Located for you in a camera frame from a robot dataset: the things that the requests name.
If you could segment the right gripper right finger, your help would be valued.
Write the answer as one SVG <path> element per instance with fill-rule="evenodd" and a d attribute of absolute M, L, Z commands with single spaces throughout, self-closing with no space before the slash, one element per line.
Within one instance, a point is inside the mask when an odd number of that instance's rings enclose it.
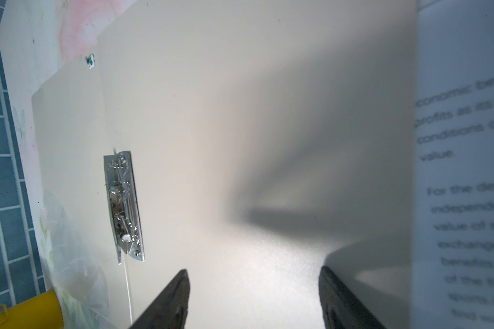
<path fill-rule="evenodd" d="M 321 268 L 318 291 L 325 328 L 386 328 L 327 266 Z"/>

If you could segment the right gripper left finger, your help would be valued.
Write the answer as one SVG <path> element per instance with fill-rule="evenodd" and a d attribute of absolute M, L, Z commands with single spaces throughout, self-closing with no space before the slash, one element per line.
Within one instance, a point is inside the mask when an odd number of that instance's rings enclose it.
<path fill-rule="evenodd" d="M 184 329 L 188 316 L 189 294 L 189 274 L 187 270 L 181 270 L 130 328 Z"/>

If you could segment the printed text sheet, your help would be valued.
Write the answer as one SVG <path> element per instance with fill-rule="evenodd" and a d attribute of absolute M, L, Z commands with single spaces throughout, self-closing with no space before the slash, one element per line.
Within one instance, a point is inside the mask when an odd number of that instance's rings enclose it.
<path fill-rule="evenodd" d="M 417 13 L 413 328 L 494 328 L 494 1 Z"/>

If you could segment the beige paper folder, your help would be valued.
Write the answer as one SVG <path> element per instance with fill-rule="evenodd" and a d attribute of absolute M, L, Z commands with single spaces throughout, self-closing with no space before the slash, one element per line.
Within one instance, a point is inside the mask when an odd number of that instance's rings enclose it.
<path fill-rule="evenodd" d="M 415 1 L 138 1 L 32 97 L 67 327 L 128 328 L 180 270 L 188 328 L 323 328 L 328 266 L 410 326 Z M 129 151 L 145 260 L 117 261 Z"/>

